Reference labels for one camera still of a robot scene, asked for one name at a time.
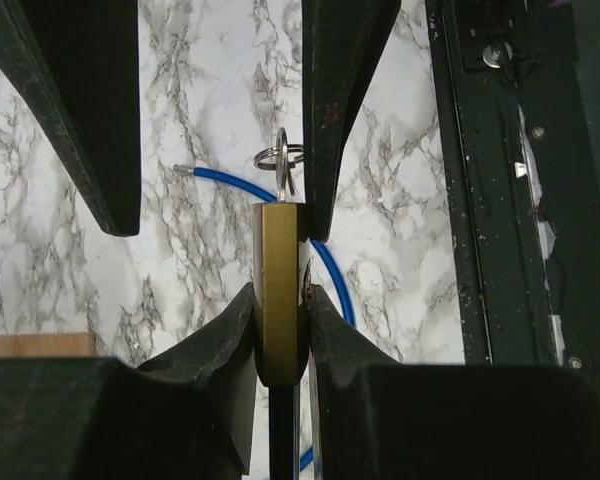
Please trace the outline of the blue cable lock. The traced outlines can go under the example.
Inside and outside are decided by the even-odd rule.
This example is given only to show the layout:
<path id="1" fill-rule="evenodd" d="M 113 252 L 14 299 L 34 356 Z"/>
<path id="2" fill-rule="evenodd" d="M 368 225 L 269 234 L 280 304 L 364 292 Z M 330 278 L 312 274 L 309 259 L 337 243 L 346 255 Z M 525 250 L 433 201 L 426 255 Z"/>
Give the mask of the blue cable lock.
<path id="1" fill-rule="evenodd" d="M 239 189 L 243 192 L 249 193 L 260 200 L 271 203 L 276 201 L 276 197 L 264 190 L 263 188 L 247 181 L 242 178 L 236 177 L 226 172 L 213 170 L 204 167 L 191 167 L 185 165 L 176 165 L 174 170 L 183 175 L 191 175 L 201 178 L 206 178 L 209 180 L 213 180 L 218 183 L 222 183 L 225 185 L 229 185 L 236 189 Z M 344 276 L 339 269 L 331 251 L 328 246 L 324 243 L 312 240 L 311 244 L 316 251 L 316 253 L 321 258 L 323 265 L 331 277 L 331 281 L 336 289 L 336 293 L 338 295 L 338 299 L 340 302 L 341 310 L 343 313 L 344 320 L 351 325 L 353 328 L 356 328 L 356 319 L 353 308 L 353 303 L 351 299 L 351 295 L 349 293 L 349 289 L 346 285 Z M 300 407 L 300 387 L 295 386 L 292 389 L 270 389 L 269 390 L 269 413 L 268 413 L 268 421 L 269 421 L 269 447 L 271 448 L 271 452 L 269 453 L 269 460 L 274 459 L 274 453 L 272 452 L 272 448 L 275 447 L 276 441 L 274 440 L 274 427 L 276 425 L 276 420 L 274 419 L 275 408 L 282 407 L 291 407 L 293 414 L 293 422 L 291 423 L 292 432 L 294 434 L 294 440 L 292 443 L 292 454 L 294 456 L 293 468 L 295 472 L 292 474 L 292 479 L 298 479 L 299 474 L 302 473 L 313 461 L 314 453 L 313 448 L 309 447 L 306 451 L 301 452 L 299 448 L 299 407 Z"/>

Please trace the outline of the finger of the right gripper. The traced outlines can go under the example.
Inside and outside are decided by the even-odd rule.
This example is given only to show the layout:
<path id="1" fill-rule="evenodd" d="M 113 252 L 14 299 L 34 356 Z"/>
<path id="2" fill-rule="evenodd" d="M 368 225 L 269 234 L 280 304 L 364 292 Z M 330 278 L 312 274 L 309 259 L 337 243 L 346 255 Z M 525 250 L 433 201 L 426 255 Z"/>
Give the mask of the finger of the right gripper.
<path id="1" fill-rule="evenodd" d="M 0 69 L 99 227 L 140 229 L 135 1 L 0 1 Z"/>
<path id="2" fill-rule="evenodd" d="M 344 148 L 401 3 L 304 0 L 302 115 L 308 235 L 329 238 Z"/>

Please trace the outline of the brass padlock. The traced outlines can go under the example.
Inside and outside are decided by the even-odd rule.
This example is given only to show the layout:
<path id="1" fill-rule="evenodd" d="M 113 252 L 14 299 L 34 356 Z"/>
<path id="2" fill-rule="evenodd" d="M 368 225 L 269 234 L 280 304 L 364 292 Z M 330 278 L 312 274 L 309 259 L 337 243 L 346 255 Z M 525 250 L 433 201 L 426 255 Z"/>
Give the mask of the brass padlock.
<path id="1" fill-rule="evenodd" d="M 291 387 L 309 355 L 310 241 L 304 206 L 260 203 L 253 207 L 256 367 L 266 387 Z"/>

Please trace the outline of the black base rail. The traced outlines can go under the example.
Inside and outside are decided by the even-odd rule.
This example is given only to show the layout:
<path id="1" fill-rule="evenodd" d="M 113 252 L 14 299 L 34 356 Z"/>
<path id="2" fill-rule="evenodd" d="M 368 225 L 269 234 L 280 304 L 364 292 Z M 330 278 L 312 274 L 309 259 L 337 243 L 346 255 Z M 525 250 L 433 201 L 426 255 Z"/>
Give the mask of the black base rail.
<path id="1" fill-rule="evenodd" d="M 600 1 L 430 1 L 426 24 L 465 360 L 600 395 Z"/>

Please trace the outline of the silver key bunch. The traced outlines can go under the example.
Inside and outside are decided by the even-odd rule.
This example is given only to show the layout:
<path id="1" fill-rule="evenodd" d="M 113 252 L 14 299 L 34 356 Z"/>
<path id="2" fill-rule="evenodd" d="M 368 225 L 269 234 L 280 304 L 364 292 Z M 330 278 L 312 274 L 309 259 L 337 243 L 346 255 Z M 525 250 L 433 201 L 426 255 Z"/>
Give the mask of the silver key bunch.
<path id="1" fill-rule="evenodd" d="M 280 127 L 275 144 L 258 152 L 254 156 L 253 165 L 259 170 L 275 173 L 276 201 L 286 202 L 296 195 L 292 170 L 303 161 L 303 145 L 289 143 L 286 130 Z"/>

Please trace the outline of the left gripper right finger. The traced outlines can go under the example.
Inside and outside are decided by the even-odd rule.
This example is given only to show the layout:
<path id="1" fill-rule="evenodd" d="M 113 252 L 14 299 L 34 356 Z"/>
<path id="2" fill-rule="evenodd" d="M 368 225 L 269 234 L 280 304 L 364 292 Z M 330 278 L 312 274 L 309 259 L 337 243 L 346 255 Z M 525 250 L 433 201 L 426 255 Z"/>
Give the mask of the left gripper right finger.
<path id="1" fill-rule="evenodd" d="M 406 365 L 310 301 L 319 479 L 600 479 L 600 401 L 554 367 Z"/>

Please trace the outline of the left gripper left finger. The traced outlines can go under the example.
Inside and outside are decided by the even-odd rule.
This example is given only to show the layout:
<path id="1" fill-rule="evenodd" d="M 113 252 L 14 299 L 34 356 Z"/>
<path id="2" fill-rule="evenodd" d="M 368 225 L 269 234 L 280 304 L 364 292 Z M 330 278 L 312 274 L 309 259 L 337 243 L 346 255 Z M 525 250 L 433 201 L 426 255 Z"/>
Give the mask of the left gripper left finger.
<path id="1" fill-rule="evenodd" d="M 253 288 L 137 367 L 0 359 L 0 479 L 238 479 L 250 467 Z"/>

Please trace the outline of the wooden board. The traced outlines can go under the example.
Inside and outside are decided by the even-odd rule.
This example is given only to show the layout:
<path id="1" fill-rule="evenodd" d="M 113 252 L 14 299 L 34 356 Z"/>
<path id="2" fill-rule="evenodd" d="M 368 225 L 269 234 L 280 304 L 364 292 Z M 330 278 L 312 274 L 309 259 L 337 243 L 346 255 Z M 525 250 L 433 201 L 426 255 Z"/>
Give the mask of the wooden board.
<path id="1" fill-rule="evenodd" d="M 93 333 L 0 335 L 0 358 L 95 355 L 96 340 Z"/>

